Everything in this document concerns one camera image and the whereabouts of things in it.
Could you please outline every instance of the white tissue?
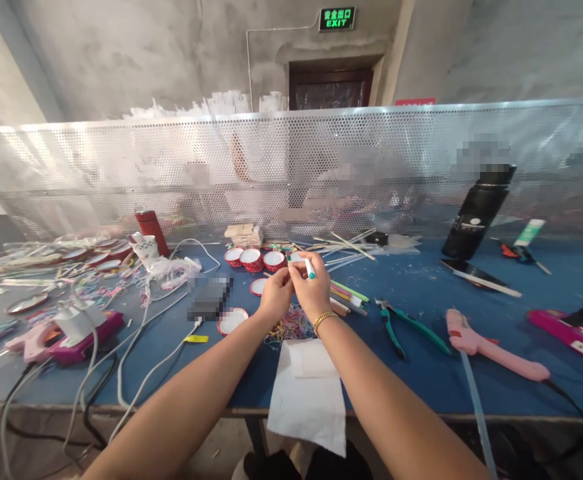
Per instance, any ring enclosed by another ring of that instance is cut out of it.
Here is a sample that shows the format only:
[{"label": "white tissue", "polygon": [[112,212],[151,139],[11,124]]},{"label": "white tissue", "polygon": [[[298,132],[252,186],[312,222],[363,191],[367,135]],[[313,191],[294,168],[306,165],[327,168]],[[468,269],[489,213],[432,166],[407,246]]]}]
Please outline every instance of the white tissue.
[{"label": "white tissue", "polygon": [[344,458],[344,416],[340,377],[322,342],[283,341],[267,429],[312,441]]}]

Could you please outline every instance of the pink device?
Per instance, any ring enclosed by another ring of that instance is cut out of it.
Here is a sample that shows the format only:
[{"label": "pink device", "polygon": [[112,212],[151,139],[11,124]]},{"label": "pink device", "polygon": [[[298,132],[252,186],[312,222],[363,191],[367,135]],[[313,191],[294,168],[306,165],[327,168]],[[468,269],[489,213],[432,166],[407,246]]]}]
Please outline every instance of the pink device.
[{"label": "pink device", "polygon": [[9,340],[5,348],[10,352],[23,352],[25,363],[42,363],[49,358],[49,349],[45,346],[45,338],[56,327],[52,321],[36,325],[19,337]]},{"label": "pink device", "polygon": [[526,313],[529,321],[547,331],[565,345],[583,355],[583,326],[573,327],[562,321],[568,316],[560,310],[530,310]]},{"label": "pink device", "polygon": [[463,350],[467,355],[481,353],[529,380],[541,382],[548,380],[551,376],[543,364],[520,358],[478,335],[469,327],[466,317],[457,310],[449,309],[446,311],[446,328],[449,332],[451,345],[456,350]]},{"label": "pink device", "polygon": [[[118,311],[106,311],[105,320],[100,326],[96,327],[98,333],[98,342],[101,343],[111,336],[119,327],[123,325],[123,314]],[[49,354],[58,362],[64,365],[80,363],[86,360],[86,351],[93,345],[93,334],[90,333],[80,342],[70,347],[65,346],[65,340],[60,340],[49,347]]]}]

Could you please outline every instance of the red sign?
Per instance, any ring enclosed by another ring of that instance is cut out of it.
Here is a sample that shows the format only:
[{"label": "red sign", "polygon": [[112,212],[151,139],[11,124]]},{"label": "red sign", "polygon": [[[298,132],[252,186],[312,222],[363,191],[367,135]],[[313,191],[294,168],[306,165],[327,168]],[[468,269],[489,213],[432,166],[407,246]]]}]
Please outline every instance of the red sign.
[{"label": "red sign", "polygon": [[396,100],[396,106],[404,107],[405,105],[435,105],[436,99],[434,97],[426,99],[403,99]]}]

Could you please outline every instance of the woman's left hand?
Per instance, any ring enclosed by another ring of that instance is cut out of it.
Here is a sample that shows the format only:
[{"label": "woman's left hand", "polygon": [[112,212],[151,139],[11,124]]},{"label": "woman's left hand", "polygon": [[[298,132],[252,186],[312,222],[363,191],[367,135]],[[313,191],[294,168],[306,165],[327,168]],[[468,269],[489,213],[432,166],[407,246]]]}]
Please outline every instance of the woman's left hand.
[{"label": "woman's left hand", "polygon": [[267,279],[257,315],[271,323],[273,328],[289,311],[292,294],[293,282],[289,276],[289,269],[283,267]]}]

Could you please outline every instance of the black thermos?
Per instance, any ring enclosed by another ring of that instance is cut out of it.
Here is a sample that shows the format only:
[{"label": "black thermos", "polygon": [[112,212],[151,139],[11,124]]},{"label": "black thermos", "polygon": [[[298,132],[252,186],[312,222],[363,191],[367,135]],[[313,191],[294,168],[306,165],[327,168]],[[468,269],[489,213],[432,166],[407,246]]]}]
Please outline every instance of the black thermos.
[{"label": "black thermos", "polygon": [[469,189],[456,216],[442,253],[447,257],[469,260],[480,246],[491,222],[509,194],[509,183],[515,165],[485,165],[489,171],[480,173]]}]

